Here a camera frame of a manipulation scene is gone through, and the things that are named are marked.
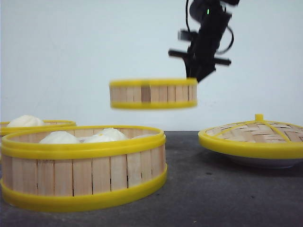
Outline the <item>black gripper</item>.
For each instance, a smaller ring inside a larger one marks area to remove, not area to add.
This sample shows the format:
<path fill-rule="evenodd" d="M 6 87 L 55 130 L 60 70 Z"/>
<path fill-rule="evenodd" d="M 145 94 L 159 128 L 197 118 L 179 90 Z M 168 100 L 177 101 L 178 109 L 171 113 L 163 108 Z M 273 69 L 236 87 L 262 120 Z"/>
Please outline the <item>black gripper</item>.
<path fill-rule="evenodd" d="M 196 71 L 196 80 L 200 83 L 204 78 L 216 71 L 216 64 L 229 66 L 231 60 L 216 58 L 215 54 L 222 54 L 231 48 L 231 44 L 218 52 L 221 38 L 228 26 L 232 15 L 224 11 L 208 11 L 201 20 L 198 35 L 186 52 L 170 49 L 168 55 L 182 58 L 185 64 L 186 77 L 191 78 L 191 71 Z"/>

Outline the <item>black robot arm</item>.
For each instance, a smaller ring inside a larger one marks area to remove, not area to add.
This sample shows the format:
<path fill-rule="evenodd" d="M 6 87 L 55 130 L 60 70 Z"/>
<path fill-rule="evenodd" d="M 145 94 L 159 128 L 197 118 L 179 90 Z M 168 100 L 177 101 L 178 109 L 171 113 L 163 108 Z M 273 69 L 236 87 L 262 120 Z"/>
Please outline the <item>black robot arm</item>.
<path fill-rule="evenodd" d="M 234 33 L 228 26 L 232 14 L 226 4 L 237 6 L 238 0 L 194 0 L 186 1 L 186 30 L 178 31 L 178 40 L 188 41 L 186 52 L 168 50 L 171 57 L 182 58 L 186 77 L 201 80 L 216 71 L 217 64 L 229 66 L 231 60 L 215 57 L 224 54 L 234 43 Z"/>

